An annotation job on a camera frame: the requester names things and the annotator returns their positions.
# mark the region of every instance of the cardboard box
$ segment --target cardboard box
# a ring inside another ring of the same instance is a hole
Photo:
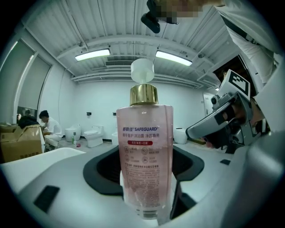
[[[7,125],[5,123],[0,123],[0,132],[1,133],[12,133],[16,130],[18,124],[15,125]]]
[[[31,125],[24,129],[19,126],[1,128],[1,162],[11,162],[41,154],[41,134],[40,125]]]

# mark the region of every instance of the pump bottle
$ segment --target pump bottle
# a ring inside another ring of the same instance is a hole
[[[131,65],[131,77],[139,82],[130,90],[130,106],[117,110],[118,141],[124,201],[146,220],[169,218],[173,108],[158,104],[148,59]]]

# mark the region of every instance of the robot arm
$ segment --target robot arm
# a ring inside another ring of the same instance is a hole
[[[211,102],[214,112],[187,128],[188,137],[204,137],[216,148],[230,142],[246,146],[257,140],[260,133],[254,134],[250,123],[253,111],[250,102],[250,83],[247,80],[229,70],[219,92],[212,97]],[[235,117],[232,105],[237,103],[244,110],[244,120]]]

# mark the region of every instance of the man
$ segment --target man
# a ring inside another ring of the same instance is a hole
[[[274,54],[283,54],[275,35],[262,15],[245,0],[155,0],[166,16],[192,17],[205,5],[213,5],[221,14],[233,42],[251,60],[262,83],[275,70]]]
[[[58,142],[62,138],[61,126],[56,120],[49,116],[47,110],[42,111],[39,117],[42,122],[45,123],[45,125],[42,126],[42,129],[44,132],[46,143],[49,144],[50,148],[52,149],[57,148]]]

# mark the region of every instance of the black camera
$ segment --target black camera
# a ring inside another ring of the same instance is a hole
[[[157,10],[158,8],[154,0],[148,0],[147,7],[150,11],[142,16],[141,22],[144,23],[154,33],[160,32],[159,20],[163,20],[168,24],[177,24],[175,18],[162,17],[162,12]]]

